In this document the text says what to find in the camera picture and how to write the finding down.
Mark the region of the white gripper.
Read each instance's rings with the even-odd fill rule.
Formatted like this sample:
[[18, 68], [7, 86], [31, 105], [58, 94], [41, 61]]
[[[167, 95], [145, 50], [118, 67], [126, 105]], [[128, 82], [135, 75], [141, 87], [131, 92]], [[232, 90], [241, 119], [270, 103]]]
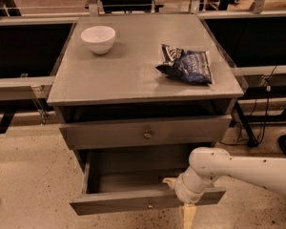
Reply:
[[182, 229], [192, 229], [196, 207], [190, 204], [197, 203], [203, 196], [204, 190], [211, 187], [215, 181], [211, 177], [198, 175], [193, 169], [187, 169], [177, 178], [165, 177], [162, 182], [170, 189], [174, 188], [178, 199], [186, 203], [180, 210]]

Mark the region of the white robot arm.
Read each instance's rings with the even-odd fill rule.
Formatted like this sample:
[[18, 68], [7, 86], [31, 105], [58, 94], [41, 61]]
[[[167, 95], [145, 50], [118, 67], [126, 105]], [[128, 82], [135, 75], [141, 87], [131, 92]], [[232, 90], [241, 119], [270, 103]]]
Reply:
[[183, 203], [182, 229], [191, 229], [196, 205], [220, 177], [232, 177], [286, 196], [286, 158], [231, 156], [221, 148], [199, 147], [189, 156], [189, 167], [166, 183]]

